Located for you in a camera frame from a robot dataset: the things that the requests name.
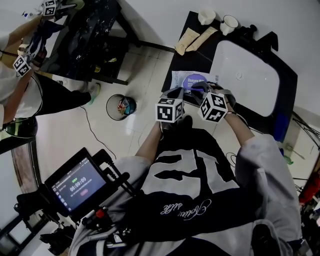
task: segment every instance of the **red object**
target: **red object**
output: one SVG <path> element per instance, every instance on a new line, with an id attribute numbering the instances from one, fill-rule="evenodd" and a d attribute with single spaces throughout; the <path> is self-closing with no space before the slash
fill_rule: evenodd
<path id="1" fill-rule="evenodd" d="M 312 197 L 320 190 L 320 169 L 311 174 L 303 191 L 299 195 L 299 202 L 301 204 L 308 203 Z"/>
<path id="2" fill-rule="evenodd" d="M 80 195 L 83 197 L 86 193 L 88 193 L 88 189 L 81 191 Z"/>
<path id="3" fill-rule="evenodd" d="M 104 210 L 100 209 L 95 213 L 95 216 L 97 216 L 99 219 L 102 219 L 105 217 L 105 212 Z"/>

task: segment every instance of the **wall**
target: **wall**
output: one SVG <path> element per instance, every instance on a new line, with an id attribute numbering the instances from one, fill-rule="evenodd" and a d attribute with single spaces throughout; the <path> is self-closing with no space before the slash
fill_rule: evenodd
<path id="1" fill-rule="evenodd" d="M 296 112 L 308 125 L 320 129 L 320 116 L 298 106 L 295 106 L 293 111 Z"/>
<path id="2" fill-rule="evenodd" d="M 0 8 L 0 36 L 7 35 L 19 25 L 25 22 L 25 19 L 21 15 L 12 10 Z"/>
<path id="3" fill-rule="evenodd" d="M 1 8 L 21 15 L 23 11 L 32 11 L 40 2 L 41 0 L 1 0 Z M 274 31 L 279 40 L 279 52 L 276 54 L 298 74 L 295 105 L 320 116 L 320 4 L 317 0 L 119 2 L 141 40 L 169 47 L 173 47 L 178 41 L 189 11 L 198 12 L 205 7 L 214 9 L 218 14 L 217 18 L 230 14 L 243 26 L 255 24 L 258 28 L 257 39 Z"/>

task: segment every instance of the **cream tube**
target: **cream tube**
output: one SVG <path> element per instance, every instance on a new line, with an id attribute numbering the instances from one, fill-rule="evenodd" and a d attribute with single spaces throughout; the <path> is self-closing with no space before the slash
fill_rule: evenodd
<path id="1" fill-rule="evenodd" d="M 176 52 L 180 55 L 184 55 L 188 45 L 190 45 L 198 36 L 200 36 L 199 33 L 187 28 L 179 42 L 174 47 Z"/>
<path id="2" fill-rule="evenodd" d="M 196 51 L 214 32 L 218 31 L 212 26 L 208 27 L 185 51 Z"/>

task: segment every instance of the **white mug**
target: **white mug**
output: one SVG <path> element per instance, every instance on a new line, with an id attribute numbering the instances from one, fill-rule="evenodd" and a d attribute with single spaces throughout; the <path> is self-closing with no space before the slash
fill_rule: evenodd
<path id="1" fill-rule="evenodd" d="M 201 25 L 209 25 L 211 24 L 216 17 L 216 13 L 214 10 L 206 9 L 199 11 L 198 20 Z"/>
<path id="2" fill-rule="evenodd" d="M 231 15 L 225 15 L 220 24 L 220 30 L 224 36 L 228 35 L 238 27 L 238 21 Z"/>

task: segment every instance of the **white sink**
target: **white sink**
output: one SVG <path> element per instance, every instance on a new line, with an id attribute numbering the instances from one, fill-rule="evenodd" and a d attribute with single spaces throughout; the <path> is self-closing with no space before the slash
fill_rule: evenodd
<path id="1" fill-rule="evenodd" d="M 278 73 L 251 52 L 227 40 L 219 42 L 210 74 L 219 76 L 219 85 L 231 90 L 237 103 L 263 117 L 273 112 Z"/>

